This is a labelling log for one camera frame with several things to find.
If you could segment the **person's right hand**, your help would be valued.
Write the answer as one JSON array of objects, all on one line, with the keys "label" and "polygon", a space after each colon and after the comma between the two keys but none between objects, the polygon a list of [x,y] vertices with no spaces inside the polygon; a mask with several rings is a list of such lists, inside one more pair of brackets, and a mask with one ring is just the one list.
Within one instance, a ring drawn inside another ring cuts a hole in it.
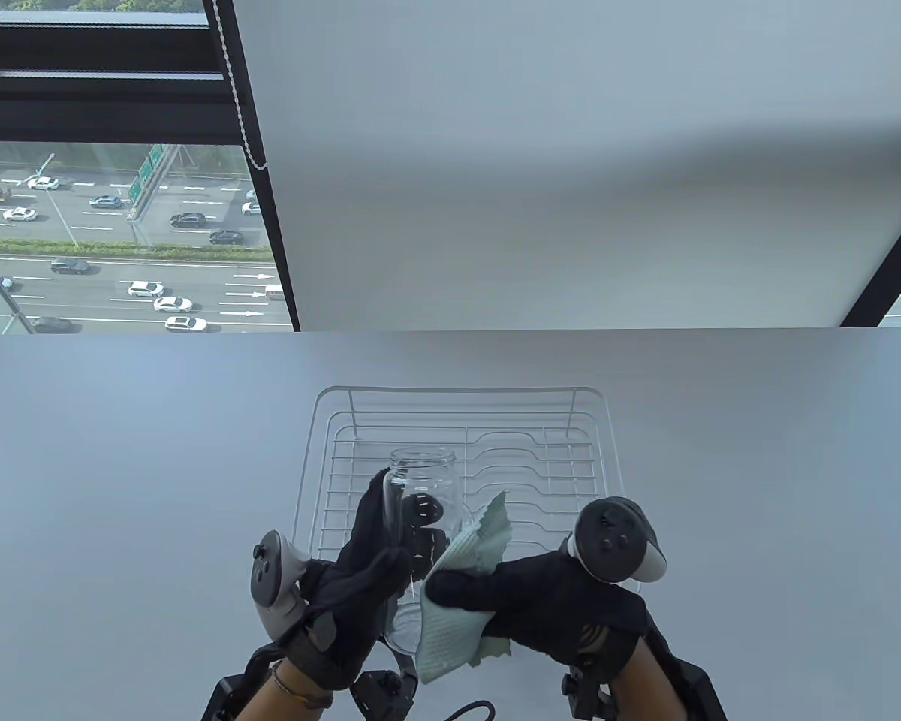
[{"label": "person's right hand", "polygon": [[597,581],[560,551],[501,563],[488,575],[436,571],[426,593],[444,607],[490,614],[485,638],[511,640],[563,665],[601,667],[610,679],[649,631],[639,595]]}]

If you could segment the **person's left hand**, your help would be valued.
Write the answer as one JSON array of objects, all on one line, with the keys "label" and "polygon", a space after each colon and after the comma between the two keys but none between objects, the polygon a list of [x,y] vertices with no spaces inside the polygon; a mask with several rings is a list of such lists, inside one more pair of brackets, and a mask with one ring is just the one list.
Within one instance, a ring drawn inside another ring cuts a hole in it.
[{"label": "person's left hand", "polygon": [[345,690],[357,679],[387,624],[391,599],[411,580],[410,553],[385,528],[388,471],[369,482],[337,559],[307,563],[300,579],[306,611],[278,642],[285,658],[324,691]]}]

